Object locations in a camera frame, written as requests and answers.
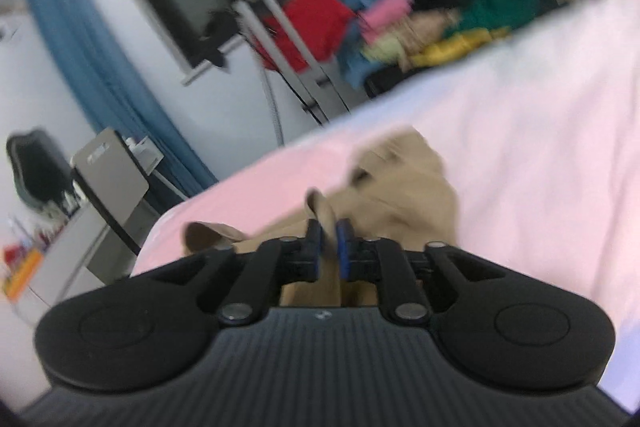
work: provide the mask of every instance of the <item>bedding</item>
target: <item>bedding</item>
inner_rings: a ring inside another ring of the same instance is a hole
[[[636,407],[639,28],[640,0],[580,0],[468,60],[417,75],[175,207],[134,273],[180,257],[188,221],[258,232],[298,208],[309,187],[340,187],[356,150],[412,126],[457,191],[460,247],[602,306],[618,344],[601,385]]]

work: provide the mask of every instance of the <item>bed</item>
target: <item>bed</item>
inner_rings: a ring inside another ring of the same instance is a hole
[[[580,0],[175,207],[134,273],[177,259],[188,221],[255,233],[345,181],[354,152],[415,127],[460,200],[460,247],[596,301],[616,351],[601,387],[640,401],[640,0]]]

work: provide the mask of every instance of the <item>yellow clothing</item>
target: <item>yellow clothing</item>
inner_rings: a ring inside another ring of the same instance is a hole
[[[423,68],[458,60],[488,42],[506,37],[509,31],[510,28],[505,26],[493,31],[486,28],[475,28],[456,33],[449,39],[427,46],[418,55],[412,55],[410,57],[411,64],[414,68]]]

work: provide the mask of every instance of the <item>red clothing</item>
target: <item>red clothing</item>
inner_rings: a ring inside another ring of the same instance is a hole
[[[311,54],[320,62],[328,60],[337,51],[349,21],[355,17],[355,13],[338,0],[289,0],[282,9]],[[262,23],[276,32],[271,38],[291,67],[296,72],[306,70],[308,64],[276,18],[267,17]],[[258,44],[257,48],[264,66],[268,70],[276,70],[262,46]]]

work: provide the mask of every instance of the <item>wall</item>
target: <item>wall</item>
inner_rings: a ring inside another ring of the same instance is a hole
[[[15,131],[44,127],[67,156],[95,134],[76,105],[40,39],[29,15],[2,19],[16,30],[0,41],[0,140]],[[18,216],[26,225],[37,221],[15,194],[11,167],[0,158],[0,242],[14,240],[6,216]],[[18,409],[47,388],[31,342],[33,331],[0,295],[0,397]]]
[[[228,69],[212,68],[193,84],[188,68],[150,16],[145,0],[95,0],[116,39],[194,151],[219,179],[276,148],[260,73],[247,45],[227,55]],[[277,75],[274,91],[286,138],[316,128]]]

